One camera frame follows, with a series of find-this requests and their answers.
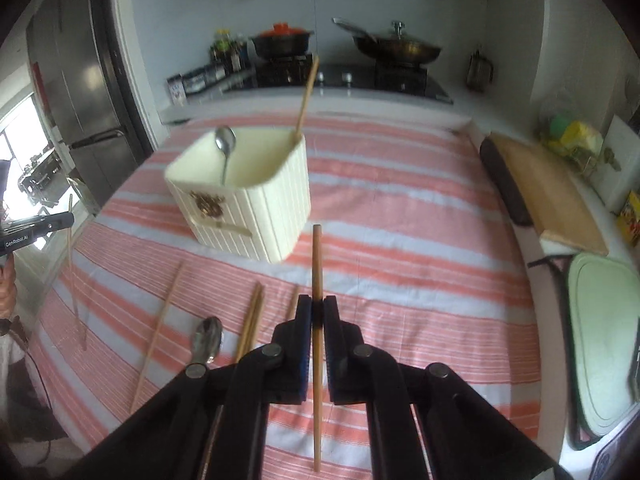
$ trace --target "refrigerator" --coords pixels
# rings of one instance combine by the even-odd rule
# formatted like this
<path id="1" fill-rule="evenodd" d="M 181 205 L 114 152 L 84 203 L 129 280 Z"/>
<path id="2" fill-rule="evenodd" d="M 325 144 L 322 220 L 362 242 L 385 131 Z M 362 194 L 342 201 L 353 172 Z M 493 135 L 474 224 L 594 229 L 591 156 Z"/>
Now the refrigerator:
<path id="1" fill-rule="evenodd" d="M 98 206 L 152 153 L 126 77 L 110 0 L 44 0 L 27 31 L 31 78 Z"/>

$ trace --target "black pot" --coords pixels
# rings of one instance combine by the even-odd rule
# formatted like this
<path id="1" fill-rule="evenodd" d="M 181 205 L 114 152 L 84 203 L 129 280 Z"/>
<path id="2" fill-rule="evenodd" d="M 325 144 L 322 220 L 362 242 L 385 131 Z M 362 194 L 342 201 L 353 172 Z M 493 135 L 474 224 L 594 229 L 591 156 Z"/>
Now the black pot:
<path id="1" fill-rule="evenodd" d="M 304 56 L 309 48 L 311 30 L 289 28 L 286 23 L 277 23 L 274 30 L 251 38 L 254 42 L 255 53 L 262 59 L 278 57 Z"/>

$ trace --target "wooden cutting board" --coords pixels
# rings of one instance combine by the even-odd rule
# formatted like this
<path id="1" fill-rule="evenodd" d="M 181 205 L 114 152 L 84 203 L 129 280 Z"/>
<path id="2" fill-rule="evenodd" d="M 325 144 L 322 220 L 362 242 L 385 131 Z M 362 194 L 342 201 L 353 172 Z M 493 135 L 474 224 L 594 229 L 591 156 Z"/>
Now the wooden cutting board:
<path id="1" fill-rule="evenodd" d="M 606 256 L 607 245 L 564 162 L 540 144 L 492 133 L 541 238 Z"/>

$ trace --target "pot lid knob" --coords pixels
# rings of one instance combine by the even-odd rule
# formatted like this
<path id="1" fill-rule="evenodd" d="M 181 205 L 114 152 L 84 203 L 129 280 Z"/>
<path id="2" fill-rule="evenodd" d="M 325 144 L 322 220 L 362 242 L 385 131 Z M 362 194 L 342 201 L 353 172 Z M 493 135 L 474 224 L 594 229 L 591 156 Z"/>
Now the pot lid knob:
<path id="1" fill-rule="evenodd" d="M 288 34 L 289 33 L 289 23 L 274 23 L 273 30 L 276 34 Z"/>
<path id="2" fill-rule="evenodd" d="M 391 22 L 391 25 L 394 26 L 394 30 L 398 35 L 398 38 L 400 38 L 402 36 L 402 30 L 404 29 L 404 22 L 394 21 L 394 22 Z"/>

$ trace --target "white cutting board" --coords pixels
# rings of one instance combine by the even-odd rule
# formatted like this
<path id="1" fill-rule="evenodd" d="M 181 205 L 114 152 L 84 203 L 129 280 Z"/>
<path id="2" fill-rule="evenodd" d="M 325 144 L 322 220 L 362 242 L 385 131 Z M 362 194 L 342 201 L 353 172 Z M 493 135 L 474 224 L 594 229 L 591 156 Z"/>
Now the white cutting board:
<path id="1" fill-rule="evenodd" d="M 634 404 L 628 377 L 640 316 L 640 278 L 621 262 L 581 253 L 571 263 L 567 284 L 581 423 L 603 436 Z"/>
<path id="2" fill-rule="evenodd" d="M 602 161 L 602 157 L 589 181 L 604 202 L 608 211 L 618 214 L 625 205 L 629 191 L 640 186 L 640 136 L 625 121 L 613 116 L 611 126 L 602 145 L 613 150 L 620 164 L 620 171 Z"/>

